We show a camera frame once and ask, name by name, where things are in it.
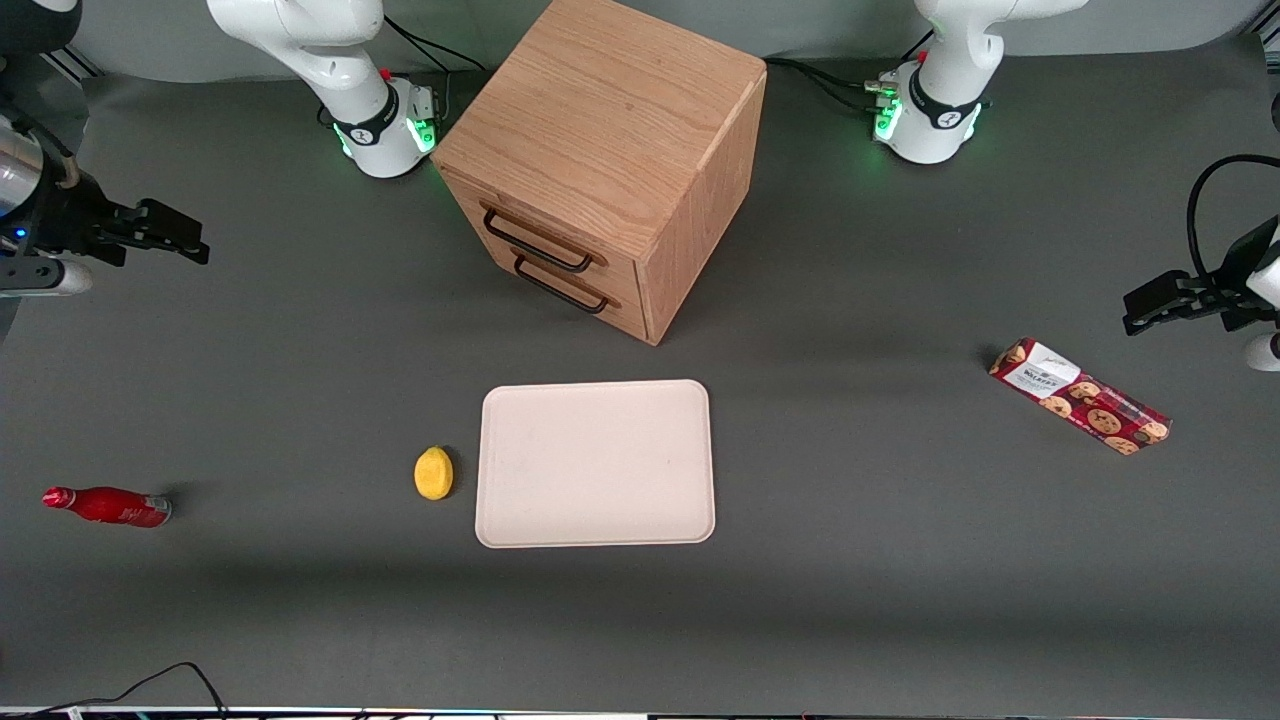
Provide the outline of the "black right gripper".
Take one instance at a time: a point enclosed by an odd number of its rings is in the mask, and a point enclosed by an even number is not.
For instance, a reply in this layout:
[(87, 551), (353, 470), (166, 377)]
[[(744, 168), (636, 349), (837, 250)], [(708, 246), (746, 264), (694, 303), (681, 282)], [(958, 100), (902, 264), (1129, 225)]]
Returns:
[[(122, 223), (131, 233), (118, 234)], [(210, 261), (202, 224), (155, 199), (134, 208), (114, 202), (92, 176), (82, 176), (70, 188), (42, 179), (15, 209), (15, 228), (24, 241), (51, 254), (69, 252), (110, 266), (123, 266), (127, 247), (173, 252), (198, 265)]]

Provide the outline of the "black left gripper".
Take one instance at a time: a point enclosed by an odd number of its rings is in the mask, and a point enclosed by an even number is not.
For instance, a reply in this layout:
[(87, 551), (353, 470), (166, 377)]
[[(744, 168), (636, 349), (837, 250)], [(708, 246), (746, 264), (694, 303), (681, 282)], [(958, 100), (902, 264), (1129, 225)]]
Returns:
[(1192, 234), (1197, 277), (1165, 272), (1123, 299), (1124, 331), (1135, 337), (1176, 320), (1220, 316), (1226, 332), (1253, 323), (1277, 324), (1277, 218), (1271, 217), (1235, 240), (1219, 269), (1208, 272), (1198, 234)]

